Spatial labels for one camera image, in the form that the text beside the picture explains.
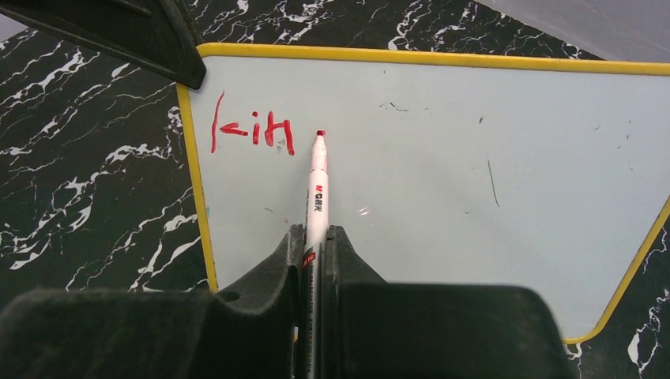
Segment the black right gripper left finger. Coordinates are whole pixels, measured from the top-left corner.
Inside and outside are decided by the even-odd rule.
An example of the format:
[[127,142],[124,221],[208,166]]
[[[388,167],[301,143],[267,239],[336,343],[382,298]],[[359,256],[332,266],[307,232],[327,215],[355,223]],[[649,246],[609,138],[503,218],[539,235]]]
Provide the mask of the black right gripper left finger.
[[4,378],[290,378],[303,227],[219,292],[34,290],[1,314]]

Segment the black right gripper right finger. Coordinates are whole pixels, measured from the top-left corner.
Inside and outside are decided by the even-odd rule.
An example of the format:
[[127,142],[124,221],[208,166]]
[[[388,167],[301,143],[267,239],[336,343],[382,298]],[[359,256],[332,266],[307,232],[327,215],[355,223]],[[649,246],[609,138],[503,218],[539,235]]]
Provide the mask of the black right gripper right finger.
[[332,226],[322,264],[324,378],[569,378],[554,317],[508,285],[389,283]]

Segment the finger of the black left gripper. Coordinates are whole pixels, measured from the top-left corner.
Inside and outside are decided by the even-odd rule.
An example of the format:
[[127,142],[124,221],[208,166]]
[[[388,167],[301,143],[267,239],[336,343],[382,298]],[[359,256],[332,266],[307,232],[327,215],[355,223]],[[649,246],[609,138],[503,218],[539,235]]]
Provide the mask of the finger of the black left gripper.
[[5,0],[1,13],[191,89],[205,78],[202,35],[185,1]]

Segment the white red whiteboard marker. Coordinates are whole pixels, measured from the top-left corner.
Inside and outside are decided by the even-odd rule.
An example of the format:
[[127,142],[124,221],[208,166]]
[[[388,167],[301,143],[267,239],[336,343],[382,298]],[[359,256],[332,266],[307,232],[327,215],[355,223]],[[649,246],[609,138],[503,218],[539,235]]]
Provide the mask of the white red whiteboard marker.
[[308,176],[303,274],[305,321],[303,324],[303,377],[318,376],[318,336],[321,320],[321,263],[329,229],[329,176],[326,132],[316,133]]

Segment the yellow framed whiteboard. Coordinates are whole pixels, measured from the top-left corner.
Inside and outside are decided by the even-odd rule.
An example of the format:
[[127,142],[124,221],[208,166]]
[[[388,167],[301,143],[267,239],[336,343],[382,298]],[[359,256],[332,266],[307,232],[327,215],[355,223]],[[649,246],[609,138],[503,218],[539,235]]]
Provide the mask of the yellow framed whiteboard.
[[539,293],[598,335],[669,215],[669,66],[206,43],[177,87],[209,286],[305,220],[323,131],[329,221],[385,280]]

